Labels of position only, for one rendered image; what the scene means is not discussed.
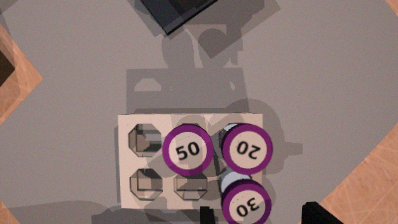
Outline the beige tube rack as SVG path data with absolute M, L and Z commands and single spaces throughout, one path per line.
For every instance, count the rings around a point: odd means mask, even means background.
M 163 145 L 167 134 L 185 123 L 200 125 L 209 134 L 214 147 L 210 165 L 203 172 L 193 176 L 183 176 L 173 172 L 162 156 L 161 133 Z M 210 209 L 221 209 L 219 177 L 229 167 L 222 157 L 218 138 L 219 132 L 228 123 L 250 123 L 263 129 L 263 114 L 121 115 L 118 120 L 120 190 L 131 207 L 134 209 L 200 209 L 200 206 L 210 206 Z M 177 193 L 174 191 L 174 186 Z

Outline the grey bench mat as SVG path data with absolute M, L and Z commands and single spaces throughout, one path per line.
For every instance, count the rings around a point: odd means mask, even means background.
M 218 0 L 167 35 L 141 0 L 0 0 L 43 80 L 0 126 L 0 200 L 20 224 L 200 224 L 121 208 L 118 115 L 260 113 L 264 224 L 298 224 L 398 123 L 385 0 Z

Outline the tan bucket adapter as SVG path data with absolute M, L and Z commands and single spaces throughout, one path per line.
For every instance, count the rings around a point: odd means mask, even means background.
M 181 5 L 185 12 L 188 12 L 190 9 L 198 5 L 203 0 L 177 0 L 177 2 Z

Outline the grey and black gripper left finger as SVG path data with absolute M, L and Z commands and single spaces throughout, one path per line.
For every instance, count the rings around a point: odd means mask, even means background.
M 209 206 L 200 206 L 200 224 L 216 224 L 214 210 Z

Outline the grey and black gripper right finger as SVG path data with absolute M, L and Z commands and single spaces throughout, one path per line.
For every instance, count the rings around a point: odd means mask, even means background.
M 302 206 L 301 224 L 344 224 L 317 202 L 306 202 Z

